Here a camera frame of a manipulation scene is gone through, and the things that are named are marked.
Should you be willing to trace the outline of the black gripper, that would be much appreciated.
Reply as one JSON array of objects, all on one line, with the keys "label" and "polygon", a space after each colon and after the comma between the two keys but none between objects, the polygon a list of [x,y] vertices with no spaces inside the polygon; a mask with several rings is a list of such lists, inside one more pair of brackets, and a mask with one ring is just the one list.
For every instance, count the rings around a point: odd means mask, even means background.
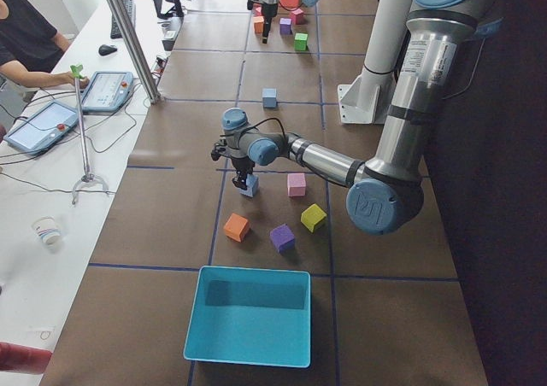
[{"label": "black gripper", "polygon": [[262,16],[264,17],[262,42],[266,44],[271,31],[272,19],[276,16],[276,3],[263,3]]},{"label": "black gripper", "polygon": [[252,186],[252,173],[254,171],[255,162],[248,156],[232,157],[231,161],[237,174],[237,176],[232,178],[232,183],[236,188],[248,190]]}]

